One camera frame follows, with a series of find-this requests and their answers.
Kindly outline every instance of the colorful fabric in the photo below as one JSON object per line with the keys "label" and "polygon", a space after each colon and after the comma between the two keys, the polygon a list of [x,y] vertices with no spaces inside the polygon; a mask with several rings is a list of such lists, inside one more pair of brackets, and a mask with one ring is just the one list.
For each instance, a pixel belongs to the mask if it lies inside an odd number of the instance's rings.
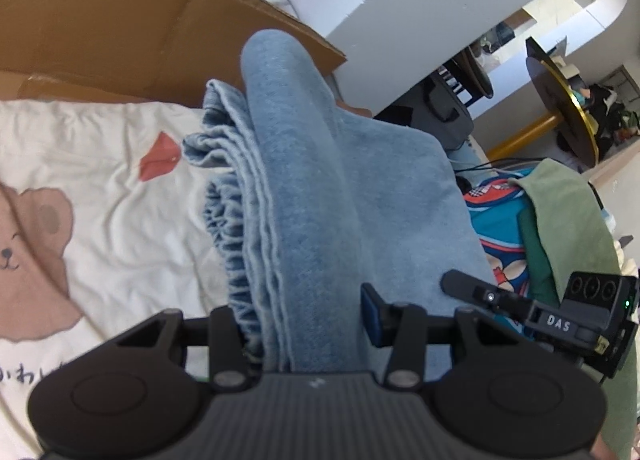
{"label": "colorful fabric", "polygon": [[522,296],[527,295],[529,272],[517,216],[526,207],[526,195],[509,180],[529,172],[500,172],[464,196],[498,286]]}

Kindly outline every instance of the cable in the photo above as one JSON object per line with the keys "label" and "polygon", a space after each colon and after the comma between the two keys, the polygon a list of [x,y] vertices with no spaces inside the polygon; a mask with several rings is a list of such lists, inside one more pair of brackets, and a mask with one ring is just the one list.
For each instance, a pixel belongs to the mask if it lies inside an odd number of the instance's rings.
{"label": "cable", "polygon": [[453,160],[447,156],[447,159],[453,164],[464,164],[464,165],[473,165],[473,162],[462,162],[460,160]]}
{"label": "cable", "polygon": [[467,169],[457,169],[455,172],[456,173],[462,173],[462,172],[466,172],[466,171],[491,170],[491,169],[495,169],[494,164],[501,163],[501,162],[512,162],[512,163],[532,162],[532,163],[540,163],[540,162],[542,162],[542,160],[543,160],[543,158],[516,158],[516,157],[513,157],[513,158],[498,158],[497,160],[492,160],[491,162],[484,162],[482,164],[478,164],[476,166],[469,167]]}

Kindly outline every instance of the yellow table leg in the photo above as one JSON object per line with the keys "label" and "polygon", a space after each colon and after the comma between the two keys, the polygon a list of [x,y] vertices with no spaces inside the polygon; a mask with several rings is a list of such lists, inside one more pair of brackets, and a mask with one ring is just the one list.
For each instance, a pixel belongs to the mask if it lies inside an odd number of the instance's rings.
{"label": "yellow table leg", "polygon": [[548,113],[544,117],[527,125],[524,129],[518,131],[511,138],[498,144],[492,150],[488,151],[486,156],[489,161],[499,160],[500,158],[508,158],[517,153],[523,147],[537,140],[545,133],[560,125],[562,115],[560,113]]}

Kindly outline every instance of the black cable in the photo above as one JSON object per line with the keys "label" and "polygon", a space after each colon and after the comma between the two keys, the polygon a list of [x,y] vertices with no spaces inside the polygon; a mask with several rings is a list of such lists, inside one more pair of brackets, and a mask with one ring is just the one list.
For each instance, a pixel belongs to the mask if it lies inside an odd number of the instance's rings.
{"label": "black cable", "polygon": [[491,160],[491,162],[484,162],[481,164],[478,164],[476,166],[473,167],[468,167],[466,169],[457,169],[455,172],[456,173],[462,173],[465,171],[476,171],[476,170],[484,170],[484,169],[491,169],[494,164],[498,164],[501,162],[512,162],[512,163],[526,163],[526,162],[532,162],[532,163],[540,163],[542,162],[542,160],[544,160],[544,158],[516,158],[516,157],[512,157],[512,158],[498,158],[497,160]]}

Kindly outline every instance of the blue towel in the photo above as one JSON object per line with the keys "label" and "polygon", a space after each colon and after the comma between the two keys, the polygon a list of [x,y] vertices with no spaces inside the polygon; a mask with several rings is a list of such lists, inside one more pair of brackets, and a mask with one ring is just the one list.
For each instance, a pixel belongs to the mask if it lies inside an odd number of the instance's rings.
{"label": "blue towel", "polygon": [[[212,80],[187,160],[213,173],[204,216],[226,263],[229,305],[265,370],[380,373],[360,318],[360,284],[434,315],[460,305],[441,275],[493,274],[440,144],[335,105],[293,37],[245,45],[246,97]],[[443,347],[427,378],[450,368]]]}

